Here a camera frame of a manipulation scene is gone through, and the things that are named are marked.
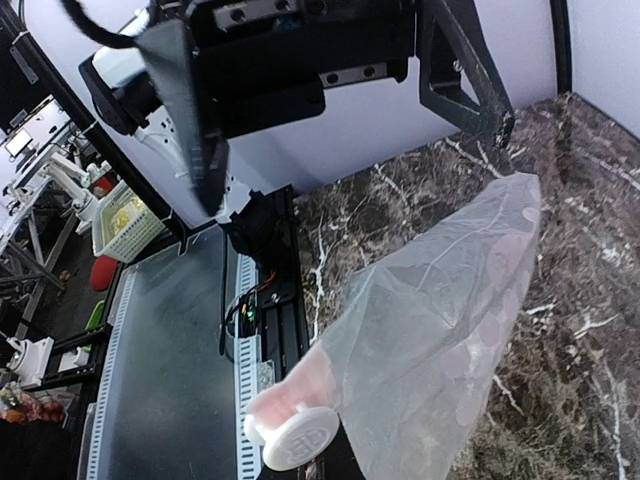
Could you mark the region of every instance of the white wall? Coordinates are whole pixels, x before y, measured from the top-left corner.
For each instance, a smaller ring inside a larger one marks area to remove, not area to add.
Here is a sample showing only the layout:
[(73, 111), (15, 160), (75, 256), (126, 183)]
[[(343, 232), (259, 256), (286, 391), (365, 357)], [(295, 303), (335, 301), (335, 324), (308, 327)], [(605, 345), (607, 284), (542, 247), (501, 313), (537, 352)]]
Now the white wall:
[(640, 137), (640, 4), (569, 0), (573, 89)]
[[(117, 30), (146, 0), (83, 3), (102, 25)], [(476, 3), (514, 105), (553, 97), (555, 56), (548, 0)], [(27, 1), (26, 6), (27, 23), (35, 38), (90, 105), (77, 65), (98, 46), (75, 30), (58, 0)], [(412, 62), (409, 78), (400, 85), (385, 80), (328, 92), (327, 110), (318, 118), (234, 139), (234, 174), (254, 188), (270, 190), (293, 183), (305, 191), (452, 133), (451, 125), (420, 106), (416, 67), (417, 62)], [(192, 224), (202, 221), (201, 211), (187, 193), (186, 179), (176, 189), (170, 167), (133, 139), (113, 136), (177, 213)]]

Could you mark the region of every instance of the cable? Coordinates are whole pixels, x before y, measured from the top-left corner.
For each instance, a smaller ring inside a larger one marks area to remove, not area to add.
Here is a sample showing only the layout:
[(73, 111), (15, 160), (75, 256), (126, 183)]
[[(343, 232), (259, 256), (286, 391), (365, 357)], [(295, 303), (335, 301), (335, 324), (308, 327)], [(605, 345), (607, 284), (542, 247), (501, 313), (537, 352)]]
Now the cable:
[(24, 15), (24, 0), (19, 0), (18, 2), (18, 16), (20, 17), (20, 21), (22, 25), (27, 26), (27, 20)]
[[(220, 315), (220, 341), (218, 343), (218, 353), (220, 354), (220, 356), (224, 356), (227, 351), (227, 343), (226, 343), (227, 326), (233, 323), (233, 315), (242, 307), (249, 308), (249, 309), (253, 308), (255, 311), (257, 308), (258, 292), (261, 292), (262, 290), (267, 288), (269, 285), (271, 285), (275, 278), (276, 278), (276, 273), (272, 272), (271, 276), (267, 280), (265, 280), (263, 283), (259, 285), (255, 285), (251, 287), (249, 290), (247, 290), (245, 293), (241, 293), (240, 295), (236, 296), (236, 298), (232, 300), (232, 302), (229, 304), (229, 306), (226, 309), (223, 308), (221, 310), (222, 313)], [(249, 303), (252, 297), (256, 297), (254, 298), (253, 306)], [(250, 336), (250, 334), (255, 334), (255, 325), (253, 329), (245, 328), (246, 325), (244, 322), (244, 314), (243, 314), (238, 319), (238, 336), (240, 338), (244, 338), (244, 337)]]
[(227, 301), (227, 270), (228, 270), (228, 262), (227, 256), (229, 253), (229, 240), (227, 239), (227, 234), (222, 232), (222, 295), (220, 298), (220, 342), (218, 344), (218, 352), (220, 355), (224, 354), (224, 350), (226, 347), (226, 335), (225, 335), (225, 324), (227, 312), (225, 311), (225, 302)]
[(91, 20), (78, 0), (60, 0), (67, 15), (87, 37), (100, 45), (122, 50), (135, 47), (135, 37), (110, 32)]
[(161, 10), (159, 0), (151, 0), (149, 2), (149, 6), (147, 7), (147, 11), (149, 12), (149, 23), (147, 23), (147, 28), (153, 27), (160, 21)]

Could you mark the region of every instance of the marble countertop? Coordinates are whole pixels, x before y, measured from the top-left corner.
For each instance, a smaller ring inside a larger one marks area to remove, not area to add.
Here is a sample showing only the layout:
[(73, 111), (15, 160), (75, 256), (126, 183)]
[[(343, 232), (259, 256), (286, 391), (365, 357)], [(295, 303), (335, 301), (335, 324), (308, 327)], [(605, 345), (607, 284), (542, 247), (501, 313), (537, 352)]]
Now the marble countertop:
[(640, 478), (640, 143), (576, 96), (517, 112), (506, 151), (458, 135), (300, 197), (311, 335), (350, 273), (515, 171), (541, 181), (536, 271), (449, 477)]

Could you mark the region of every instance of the screw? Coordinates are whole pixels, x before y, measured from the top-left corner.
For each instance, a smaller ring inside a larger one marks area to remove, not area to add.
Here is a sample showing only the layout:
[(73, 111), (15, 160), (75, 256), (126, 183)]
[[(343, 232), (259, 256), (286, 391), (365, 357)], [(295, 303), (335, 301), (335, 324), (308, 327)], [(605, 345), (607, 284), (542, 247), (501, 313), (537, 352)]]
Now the screw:
[(276, 10), (282, 12), (284, 10), (289, 10), (289, 2), (287, 0), (278, 0), (275, 4)]
[(239, 8), (236, 8), (233, 12), (231, 12), (231, 20), (234, 22), (242, 22), (244, 20), (244, 12)]

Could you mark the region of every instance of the black metal bracket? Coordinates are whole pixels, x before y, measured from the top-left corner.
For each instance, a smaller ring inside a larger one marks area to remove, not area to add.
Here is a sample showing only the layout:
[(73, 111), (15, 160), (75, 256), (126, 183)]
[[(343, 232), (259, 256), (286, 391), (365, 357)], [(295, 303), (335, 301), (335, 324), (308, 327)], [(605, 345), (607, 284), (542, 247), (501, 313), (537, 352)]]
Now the black metal bracket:
[[(513, 108), (482, 35), (474, 0), (421, 0), (416, 45), (420, 103), (498, 147), (509, 142)], [(478, 103), (462, 90), (462, 71)]]
[(136, 45), (158, 96), (179, 126), (180, 148), (194, 192), (213, 216), (225, 193), (229, 144), (214, 102), (198, 81), (186, 26), (177, 19), (155, 25), (137, 38)]

